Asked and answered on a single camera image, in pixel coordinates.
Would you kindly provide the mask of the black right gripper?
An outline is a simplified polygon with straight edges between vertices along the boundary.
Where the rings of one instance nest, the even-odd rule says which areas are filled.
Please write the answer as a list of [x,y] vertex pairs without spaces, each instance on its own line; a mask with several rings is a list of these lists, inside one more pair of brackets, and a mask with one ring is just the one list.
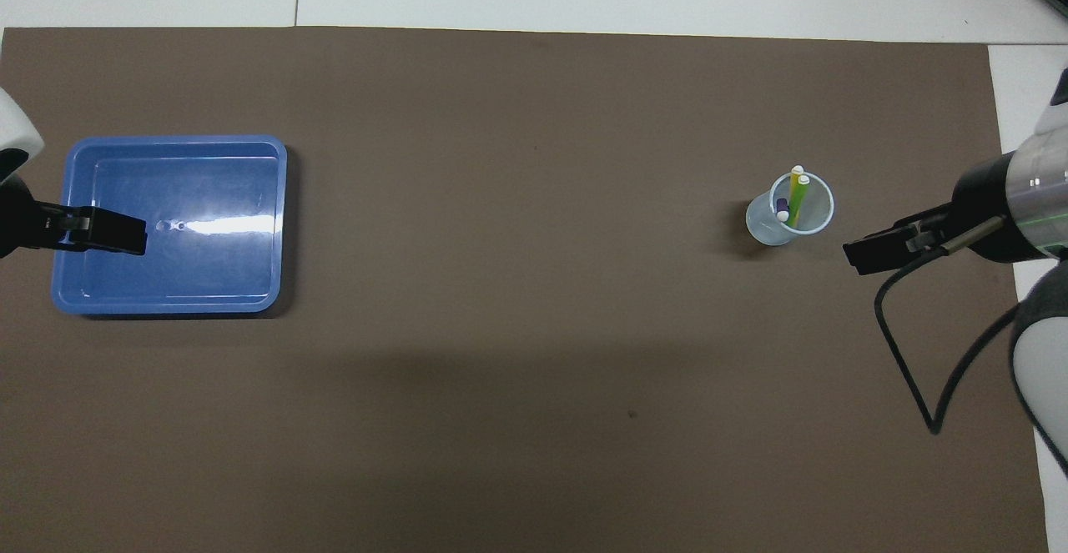
[[909,242],[918,237],[924,244],[945,244],[964,237],[988,219],[1004,220],[999,230],[969,246],[993,263],[1017,260],[1017,230],[1006,199],[1006,180],[1014,153],[965,170],[951,193],[951,202],[913,214],[905,223],[843,244],[844,257],[859,275],[899,270],[918,258]]

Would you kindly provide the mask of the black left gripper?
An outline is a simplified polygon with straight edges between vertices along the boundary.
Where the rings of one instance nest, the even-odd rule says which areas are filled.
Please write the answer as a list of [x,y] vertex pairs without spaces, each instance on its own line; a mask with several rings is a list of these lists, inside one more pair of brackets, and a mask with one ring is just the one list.
[[[70,233],[88,230],[88,246],[70,240]],[[84,252],[88,248],[144,256],[148,223],[99,207],[69,207],[38,202],[23,181],[12,174],[1,187],[1,256],[15,249]]]

